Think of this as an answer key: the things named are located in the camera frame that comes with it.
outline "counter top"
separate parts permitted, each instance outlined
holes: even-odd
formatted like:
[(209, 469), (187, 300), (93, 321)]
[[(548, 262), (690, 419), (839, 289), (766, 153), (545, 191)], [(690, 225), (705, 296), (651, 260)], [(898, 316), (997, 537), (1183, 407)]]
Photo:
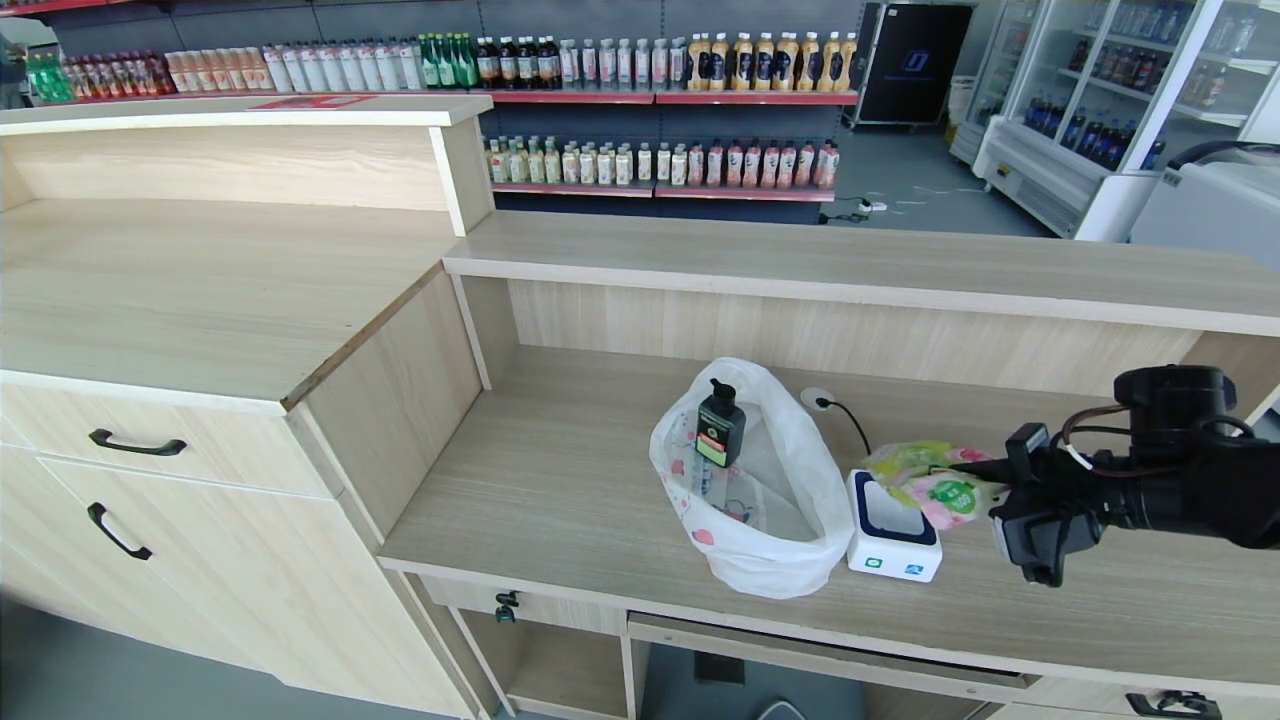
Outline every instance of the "counter top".
[(1070, 240), (497, 211), (445, 268), (1280, 336), (1280, 273), (1247, 258)]
[(36, 200), (0, 222), (5, 380), (275, 414), (457, 242), (443, 211), (255, 202)]
[[(390, 532), (385, 566), (858, 648), (1106, 683), (1280, 697), (1280, 575), (1225, 541), (1111, 529), (1030, 585), (987, 521), (943, 533), (932, 584), (851, 573), (772, 601), (722, 584), (691, 544), (648, 456), (649, 433), (700, 361), (520, 347)], [(851, 397), (874, 445), (940, 438), (998, 451), (1023, 421), (1061, 423), (1100, 398), (776, 372)], [(983, 413), (974, 414), (980, 402)], [(847, 419), (818, 418), (837, 462)], [(1242, 583), (1242, 574), (1249, 582)], [(1176, 638), (1170, 629), (1176, 628)], [(1187, 652), (1170, 652), (1170, 647)]]
[[(326, 97), (361, 100), (330, 108), (316, 105)], [(462, 94), (175, 97), (4, 110), (0, 111), (0, 136), (228, 126), (449, 127), (490, 108), (489, 96)]]

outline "black drawer handle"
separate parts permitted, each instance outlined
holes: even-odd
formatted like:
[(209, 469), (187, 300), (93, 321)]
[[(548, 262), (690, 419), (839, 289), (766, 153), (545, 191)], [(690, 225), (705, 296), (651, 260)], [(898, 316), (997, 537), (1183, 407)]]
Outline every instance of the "black drawer handle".
[(114, 442), (109, 442), (110, 437), (111, 430), (104, 430), (102, 428), (99, 428), (88, 434), (88, 439), (93, 441), (93, 445), (99, 447), (120, 450), (124, 452), (137, 452), (141, 455), (164, 455), (168, 457), (169, 455), (178, 455), (182, 452), (182, 448), (187, 447), (187, 443), (180, 439), (172, 439), (160, 447), (134, 447), (132, 445), (116, 445)]
[(90, 519), (93, 520), (93, 524), (97, 525), (97, 529), (102, 530), (104, 536), (111, 538), (111, 542), (115, 543), (115, 547), (119, 547), (120, 550), (127, 552), (129, 557), (137, 557), (138, 560), (146, 560), (147, 557), (151, 557), (151, 551), (147, 550), (147, 546), (143, 544), (138, 546), (137, 550), (129, 550), (127, 544), (120, 542), (120, 538), (115, 537), (115, 534), (110, 530), (110, 528), (106, 527), (106, 523), (102, 521), (104, 515), (106, 515), (106, 506), (102, 505), (101, 502), (95, 502), (93, 505), (88, 506)]
[(1222, 720), (1217, 703), (1201, 693), (1165, 691), (1156, 698), (1156, 706), (1142, 693), (1124, 696), (1129, 707), (1143, 717), (1193, 717), (1196, 720)]

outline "white plastic bag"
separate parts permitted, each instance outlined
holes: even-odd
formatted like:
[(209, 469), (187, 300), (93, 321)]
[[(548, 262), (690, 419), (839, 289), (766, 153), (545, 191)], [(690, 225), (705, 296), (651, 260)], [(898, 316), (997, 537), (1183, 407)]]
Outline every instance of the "white plastic bag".
[[(718, 468), (694, 450), (712, 378), (746, 414), (742, 452)], [(712, 361), (649, 437), (649, 459), (694, 547), (728, 587), (783, 600), (827, 583), (854, 536), (845, 486), (818, 427), (764, 368)]]

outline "robotic arm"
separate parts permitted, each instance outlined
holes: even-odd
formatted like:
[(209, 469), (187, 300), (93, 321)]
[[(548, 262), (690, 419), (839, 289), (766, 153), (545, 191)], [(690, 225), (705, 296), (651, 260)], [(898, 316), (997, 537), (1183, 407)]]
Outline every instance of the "robotic arm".
[[(1280, 550), (1280, 445), (1225, 414), (1235, 386), (1220, 369), (1130, 370), (1115, 379), (1115, 398), (1071, 415), (1052, 437), (1043, 424), (1023, 425), (1005, 442), (1005, 460), (955, 466), (1011, 487), (991, 518), (1028, 582), (1060, 587), (1064, 556), (1096, 546), (1108, 525)], [(1121, 411), (1129, 430), (1082, 424)], [(1129, 456), (1085, 457), (1071, 445), (1085, 432), (1128, 434)]]

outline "beverage refrigerator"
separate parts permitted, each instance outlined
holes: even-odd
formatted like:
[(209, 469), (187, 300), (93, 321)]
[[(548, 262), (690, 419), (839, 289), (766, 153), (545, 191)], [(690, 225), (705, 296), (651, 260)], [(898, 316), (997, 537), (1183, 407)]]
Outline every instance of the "beverage refrigerator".
[(1280, 140), (1277, 58), (1280, 0), (1043, 0), (973, 172), (1062, 237), (1124, 242), (1178, 152)]
[(1027, 50), (1027, 40), (1036, 18), (1043, 8), (1042, 0), (1005, 0), (992, 28), (987, 55), (978, 68), (973, 97), (964, 118), (959, 119), (956, 137), (951, 142), (951, 155), (972, 165), (982, 146), (982, 136), (993, 115), (1005, 109), (1005, 100), (1014, 85), (1014, 74)]

